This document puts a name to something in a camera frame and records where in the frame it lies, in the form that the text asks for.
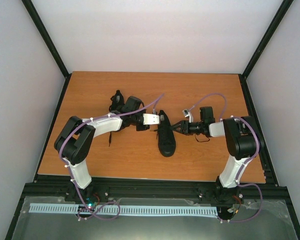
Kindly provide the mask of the black sneaker with laces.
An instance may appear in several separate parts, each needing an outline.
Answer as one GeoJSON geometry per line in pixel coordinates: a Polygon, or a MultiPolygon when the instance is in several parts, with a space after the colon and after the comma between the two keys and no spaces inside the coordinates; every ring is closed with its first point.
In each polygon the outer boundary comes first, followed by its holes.
{"type": "Polygon", "coordinates": [[[156,138],[160,154],[168,158],[176,151],[176,139],[168,115],[163,110],[160,110],[158,115],[160,123],[157,125],[157,129],[153,131],[157,134],[156,138]]]}

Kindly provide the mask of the black sneaker one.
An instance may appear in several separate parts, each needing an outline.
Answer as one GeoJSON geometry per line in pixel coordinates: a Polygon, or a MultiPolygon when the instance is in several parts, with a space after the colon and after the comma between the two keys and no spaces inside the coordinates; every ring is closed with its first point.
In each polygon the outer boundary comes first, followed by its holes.
{"type": "Polygon", "coordinates": [[[125,105],[125,99],[120,90],[116,90],[115,94],[110,98],[111,105],[108,110],[110,113],[121,114],[122,107],[125,105]]]}

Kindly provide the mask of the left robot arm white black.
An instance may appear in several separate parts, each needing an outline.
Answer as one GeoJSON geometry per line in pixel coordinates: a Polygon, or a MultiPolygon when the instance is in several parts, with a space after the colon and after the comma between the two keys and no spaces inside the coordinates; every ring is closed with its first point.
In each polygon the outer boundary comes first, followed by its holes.
{"type": "Polygon", "coordinates": [[[65,167],[69,168],[71,181],[78,187],[76,195],[85,202],[94,195],[94,188],[89,185],[92,177],[86,163],[93,139],[106,133],[119,132],[130,125],[135,125],[140,131],[149,128],[144,125],[143,114],[146,109],[140,108],[145,106],[142,100],[134,96],[127,100],[113,96],[111,100],[109,113],[101,117],[70,117],[54,142],[54,149],[65,162],[65,167]]]}

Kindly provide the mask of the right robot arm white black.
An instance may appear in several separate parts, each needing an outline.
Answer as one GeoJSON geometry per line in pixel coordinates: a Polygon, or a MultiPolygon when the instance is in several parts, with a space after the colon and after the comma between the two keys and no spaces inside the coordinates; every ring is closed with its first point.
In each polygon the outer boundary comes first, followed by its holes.
{"type": "Polygon", "coordinates": [[[200,121],[194,122],[192,114],[185,109],[185,117],[171,126],[171,130],[182,135],[204,135],[208,139],[225,137],[229,153],[227,163],[222,173],[215,181],[212,189],[213,198],[224,203],[233,195],[238,195],[239,188],[255,186],[254,183],[241,183],[241,177],[248,164],[259,154],[264,146],[260,140],[259,132],[254,129],[256,123],[251,116],[221,119],[216,122],[213,108],[205,106],[200,108],[200,121]]]}

